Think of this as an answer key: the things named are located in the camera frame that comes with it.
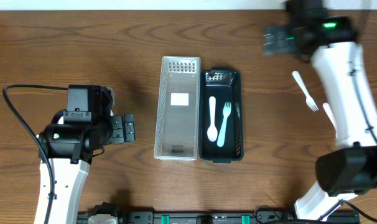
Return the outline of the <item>pale pink plastic fork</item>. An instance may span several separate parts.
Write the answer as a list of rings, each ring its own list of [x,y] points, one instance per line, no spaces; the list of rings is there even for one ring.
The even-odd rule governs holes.
[[[207,129],[207,136],[209,141],[215,142],[218,137],[218,130],[215,126],[216,98],[214,96],[209,97],[208,105],[210,112],[210,125]]]

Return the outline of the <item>mint green plastic fork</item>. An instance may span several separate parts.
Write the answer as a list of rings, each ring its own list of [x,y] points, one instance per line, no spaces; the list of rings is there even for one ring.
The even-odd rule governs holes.
[[[217,139],[218,147],[223,147],[225,144],[226,125],[227,125],[227,120],[230,114],[231,114],[231,102],[227,101],[223,107],[223,121],[221,124],[220,133]]]

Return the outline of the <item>dark green plastic basket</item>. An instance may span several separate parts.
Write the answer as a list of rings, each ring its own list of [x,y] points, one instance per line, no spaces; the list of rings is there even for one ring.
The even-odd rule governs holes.
[[[211,142],[207,129],[211,117],[221,133],[223,107],[231,105],[231,113],[226,119],[225,141],[219,147]],[[237,71],[213,67],[204,70],[200,80],[200,118],[199,118],[199,155],[200,158],[214,163],[240,161],[244,156],[243,115],[241,104],[241,79]]]

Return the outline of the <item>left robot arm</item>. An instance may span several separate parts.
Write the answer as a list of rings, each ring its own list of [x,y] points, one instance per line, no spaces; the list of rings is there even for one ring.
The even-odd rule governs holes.
[[[95,150],[135,141],[133,114],[115,115],[114,91],[70,85],[67,107],[39,134],[40,195],[35,223],[76,223]]]

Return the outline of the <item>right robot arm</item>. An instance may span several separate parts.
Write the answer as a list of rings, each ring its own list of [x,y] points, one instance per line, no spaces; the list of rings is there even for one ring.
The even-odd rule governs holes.
[[[288,0],[289,22],[265,34],[267,54],[292,54],[317,72],[335,122],[335,151],[315,164],[316,183],[276,223],[328,223],[351,199],[377,188],[377,109],[366,77],[360,33],[322,1]]]

